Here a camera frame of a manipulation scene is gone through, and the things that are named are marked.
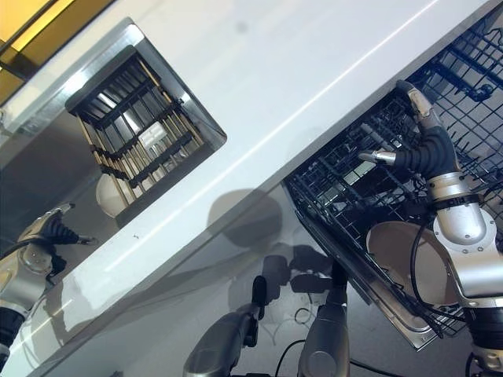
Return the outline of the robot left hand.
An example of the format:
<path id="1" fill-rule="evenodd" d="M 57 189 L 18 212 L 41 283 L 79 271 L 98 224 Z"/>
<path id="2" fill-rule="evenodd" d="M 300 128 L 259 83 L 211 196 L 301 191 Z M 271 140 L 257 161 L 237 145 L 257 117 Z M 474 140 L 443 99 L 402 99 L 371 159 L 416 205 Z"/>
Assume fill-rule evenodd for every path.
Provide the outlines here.
<path id="1" fill-rule="evenodd" d="M 97 243 L 92 236 L 84 236 L 73 231 L 64 223 L 64 215 L 75 208 L 74 203 L 64 203 L 37 217 L 20 235 L 12 246 L 17 251 L 29 244 L 51 250 L 55 245 L 79 244 L 91 246 Z"/>

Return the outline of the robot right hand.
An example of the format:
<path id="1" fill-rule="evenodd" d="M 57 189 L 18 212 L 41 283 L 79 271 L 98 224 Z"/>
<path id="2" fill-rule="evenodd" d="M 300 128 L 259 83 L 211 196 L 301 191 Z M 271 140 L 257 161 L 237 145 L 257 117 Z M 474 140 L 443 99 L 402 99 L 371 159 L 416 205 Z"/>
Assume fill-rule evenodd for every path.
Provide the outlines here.
<path id="1" fill-rule="evenodd" d="M 398 80 L 395 88 L 409 98 L 418 121 L 420 143 L 416 148 L 395 152 L 361 151 L 358 158 L 375 164 L 404 168 L 421 175 L 435 202 L 471 195 L 450 135 L 429 99 L 405 80 Z"/>

